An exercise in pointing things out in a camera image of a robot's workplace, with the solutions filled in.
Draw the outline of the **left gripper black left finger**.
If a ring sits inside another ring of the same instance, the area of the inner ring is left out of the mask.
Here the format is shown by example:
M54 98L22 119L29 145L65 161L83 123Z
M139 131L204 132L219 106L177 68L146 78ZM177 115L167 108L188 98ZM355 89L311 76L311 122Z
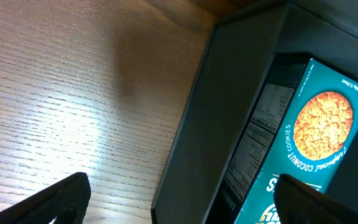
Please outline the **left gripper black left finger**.
M76 223L86 215L91 187L84 172L76 172L0 212L0 223Z

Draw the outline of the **teal cookie box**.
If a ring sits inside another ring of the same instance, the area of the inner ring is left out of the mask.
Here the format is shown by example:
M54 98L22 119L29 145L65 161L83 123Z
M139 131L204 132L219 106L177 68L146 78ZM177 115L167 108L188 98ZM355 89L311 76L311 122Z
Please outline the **teal cookie box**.
M281 174L325 192L358 132L358 79L310 54L278 54L251 107L207 223L278 223Z

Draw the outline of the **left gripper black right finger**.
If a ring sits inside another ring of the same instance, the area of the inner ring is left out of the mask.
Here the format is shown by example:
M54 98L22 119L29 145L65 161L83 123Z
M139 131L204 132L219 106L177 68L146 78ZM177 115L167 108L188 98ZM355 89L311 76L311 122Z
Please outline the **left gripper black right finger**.
M282 224L358 224L358 213L289 174L279 175L273 194Z

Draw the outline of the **black gift box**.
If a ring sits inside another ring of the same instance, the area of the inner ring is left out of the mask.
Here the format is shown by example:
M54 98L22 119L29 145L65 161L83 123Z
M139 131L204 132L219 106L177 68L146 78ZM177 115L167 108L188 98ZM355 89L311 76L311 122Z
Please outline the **black gift box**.
M207 223L251 107L278 54L310 54L358 79L358 1L262 1L215 25L150 209ZM358 213L358 132L325 192Z

